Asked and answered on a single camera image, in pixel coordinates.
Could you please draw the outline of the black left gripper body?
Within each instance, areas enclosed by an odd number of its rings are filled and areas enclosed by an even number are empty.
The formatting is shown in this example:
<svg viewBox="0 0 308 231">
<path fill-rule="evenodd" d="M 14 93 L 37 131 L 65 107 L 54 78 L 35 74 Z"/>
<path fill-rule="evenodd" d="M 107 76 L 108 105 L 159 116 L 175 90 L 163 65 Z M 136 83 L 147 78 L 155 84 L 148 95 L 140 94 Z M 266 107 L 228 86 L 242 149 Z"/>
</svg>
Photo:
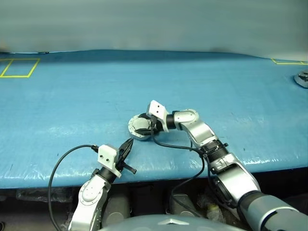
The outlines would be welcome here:
<svg viewBox="0 0 308 231">
<path fill-rule="evenodd" d="M 121 172 L 124 168 L 125 165 L 125 159 L 128 155 L 128 149 L 127 148 L 121 148 L 119 150 L 119 157 L 118 157 L 118 161 L 116 163 L 116 168 L 119 172 Z"/>
</svg>

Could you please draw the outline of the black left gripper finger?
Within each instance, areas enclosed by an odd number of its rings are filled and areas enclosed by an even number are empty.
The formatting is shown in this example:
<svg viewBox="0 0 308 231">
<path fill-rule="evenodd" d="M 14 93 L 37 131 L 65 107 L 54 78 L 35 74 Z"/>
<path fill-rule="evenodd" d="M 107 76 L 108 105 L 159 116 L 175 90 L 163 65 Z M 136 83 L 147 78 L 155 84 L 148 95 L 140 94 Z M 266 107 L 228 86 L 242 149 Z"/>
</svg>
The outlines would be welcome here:
<svg viewBox="0 0 308 231">
<path fill-rule="evenodd" d="M 131 166 L 127 165 L 127 164 L 122 164 L 121 166 L 121 170 L 126 169 L 130 172 L 132 172 L 133 174 L 135 174 L 137 172 L 136 169 L 132 168 Z"/>
<path fill-rule="evenodd" d="M 126 159 L 133 145 L 133 139 L 126 140 L 119 148 L 120 159 Z"/>
</svg>

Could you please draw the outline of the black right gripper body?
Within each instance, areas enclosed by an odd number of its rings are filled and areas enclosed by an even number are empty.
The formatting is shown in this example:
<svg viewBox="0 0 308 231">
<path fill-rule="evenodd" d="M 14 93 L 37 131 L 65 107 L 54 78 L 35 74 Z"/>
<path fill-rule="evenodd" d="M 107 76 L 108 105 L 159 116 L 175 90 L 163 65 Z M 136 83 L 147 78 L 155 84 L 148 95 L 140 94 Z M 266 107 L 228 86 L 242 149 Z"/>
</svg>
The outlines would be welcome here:
<svg viewBox="0 0 308 231">
<path fill-rule="evenodd" d="M 164 131 L 162 123 L 156 117 L 152 117 L 150 119 L 150 133 L 158 134 L 162 131 Z"/>
</svg>

